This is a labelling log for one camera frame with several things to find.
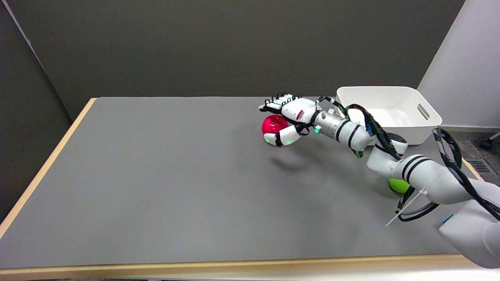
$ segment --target chair wheel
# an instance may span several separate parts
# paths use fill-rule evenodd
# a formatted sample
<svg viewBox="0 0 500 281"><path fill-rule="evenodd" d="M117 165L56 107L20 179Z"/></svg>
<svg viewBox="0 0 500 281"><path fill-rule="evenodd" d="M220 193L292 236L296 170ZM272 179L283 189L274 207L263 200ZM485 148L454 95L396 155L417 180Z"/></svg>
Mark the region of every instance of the chair wheel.
<svg viewBox="0 0 500 281"><path fill-rule="evenodd" d="M481 147L482 149L485 149L485 150L489 150L492 147L492 144L493 144L493 141L491 139L487 139L485 141L482 141L479 144L479 147Z"/></svg>

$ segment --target red apple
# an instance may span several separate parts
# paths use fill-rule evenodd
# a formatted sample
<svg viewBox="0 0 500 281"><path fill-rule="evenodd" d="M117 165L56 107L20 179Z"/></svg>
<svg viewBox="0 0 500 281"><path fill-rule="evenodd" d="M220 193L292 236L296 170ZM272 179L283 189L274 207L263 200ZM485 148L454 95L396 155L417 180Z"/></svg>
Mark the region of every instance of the red apple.
<svg viewBox="0 0 500 281"><path fill-rule="evenodd" d="M280 130L288 127L288 122L280 115L271 115L262 122L262 134L277 134Z"/></svg>

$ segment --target floor vent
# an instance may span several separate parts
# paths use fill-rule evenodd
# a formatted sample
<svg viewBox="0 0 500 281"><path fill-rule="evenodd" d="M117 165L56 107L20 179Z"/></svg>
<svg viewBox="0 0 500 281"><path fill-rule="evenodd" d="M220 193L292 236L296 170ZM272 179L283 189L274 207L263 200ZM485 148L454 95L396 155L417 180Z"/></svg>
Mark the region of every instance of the floor vent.
<svg viewBox="0 0 500 281"><path fill-rule="evenodd" d="M482 158L465 158L465 161L469 162L480 175L497 175L490 165Z"/></svg>

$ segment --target wooden table edge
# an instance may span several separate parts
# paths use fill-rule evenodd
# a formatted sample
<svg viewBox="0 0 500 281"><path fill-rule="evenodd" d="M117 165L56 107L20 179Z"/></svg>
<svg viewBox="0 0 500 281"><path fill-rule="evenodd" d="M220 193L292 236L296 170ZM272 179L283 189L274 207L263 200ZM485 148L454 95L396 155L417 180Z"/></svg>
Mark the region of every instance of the wooden table edge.
<svg viewBox="0 0 500 281"><path fill-rule="evenodd" d="M25 203L28 201L30 196L33 194L35 189L37 189L38 184L40 181L44 178L45 174L49 170L49 168L52 166L56 158L59 156L59 153L63 150L64 146L68 142L68 140L71 138L75 130L77 129L78 125L80 122L82 122L82 119L85 117L89 109L92 107L92 104L97 100L97 98L91 98L85 107L81 110L80 114L76 119L74 120L73 124L69 127L67 132L64 134L62 139L59 141L57 146L55 147L54 151L50 154L48 157L47 161L43 164L41 169L38 171L38 173L34 176L33 180L29 183L28 187L24 191L24 193L21 195L19 200L15 203L14 207L10 212L7 214L7 217L3 220L3 222L0 224L0 239L4 236L5 232L7 229L11 226L12 222L16 218L16 216L19 214L21 209L24 207Z"/></svg>
<svg viewBox="0 0 500 281"><path fill-rule="evenodd" d="M91 98L82 109L59 144L50 154L40 171L33 178L24 193L16 202L7 217L0 224L0 239L19 214L25 203L37 188L59 153L73 135L83 118L97 98ZM463 160L467 168L478 180L483 178L470 163ZM63 279L63 278L110 278L120 276L200 274L221 272L261 272L291 270L326 270L347 268L393 268L393 267L435 267L435 266L471 266L461 254L430 254L400 256L366 256L339 258L308 258L284 260L220 261L220 262L185 262L185 263L149 263L149 264L109 264L78 265L34 268L0 269L0 281Z"/></svg>
<svg viewBox="0 0 500 281"><path fill-rule="evenodd" d="M336 269L477 268L460 254L367 256L255 261L81 265L0 269L0 280L116 278L124 276L262 273Z"/></svg>

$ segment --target green ball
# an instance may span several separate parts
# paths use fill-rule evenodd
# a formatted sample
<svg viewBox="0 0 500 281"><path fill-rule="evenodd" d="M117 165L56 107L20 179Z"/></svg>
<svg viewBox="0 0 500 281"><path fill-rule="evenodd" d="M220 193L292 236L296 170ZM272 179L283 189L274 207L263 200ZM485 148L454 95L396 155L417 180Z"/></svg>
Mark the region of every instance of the green ball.
<svg viewBox="0 0 500 281"><path fill-rule="evenodd" d="M389 179L389 187L397 193L405 193L409 188L410 184L402 179Z"/></svg>

